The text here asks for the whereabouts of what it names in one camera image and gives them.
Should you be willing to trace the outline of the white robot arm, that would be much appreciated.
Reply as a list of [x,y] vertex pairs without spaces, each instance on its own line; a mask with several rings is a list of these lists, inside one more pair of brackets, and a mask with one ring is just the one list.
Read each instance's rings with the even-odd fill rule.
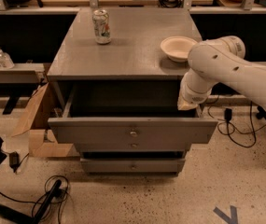
[[205,40],[189,51],[189,70],[180,84],[177,108],[191,110],[222,83],[266,110],[266,65],[244,59],[245,44],[237,36]]

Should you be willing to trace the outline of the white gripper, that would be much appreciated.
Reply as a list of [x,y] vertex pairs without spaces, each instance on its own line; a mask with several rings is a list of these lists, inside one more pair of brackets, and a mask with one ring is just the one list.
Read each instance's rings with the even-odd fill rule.
[[195,109],[206,101],[216,84],[214,80],[201,77],[195,71],[188,70],[180,82],[177,109],[181,111]]

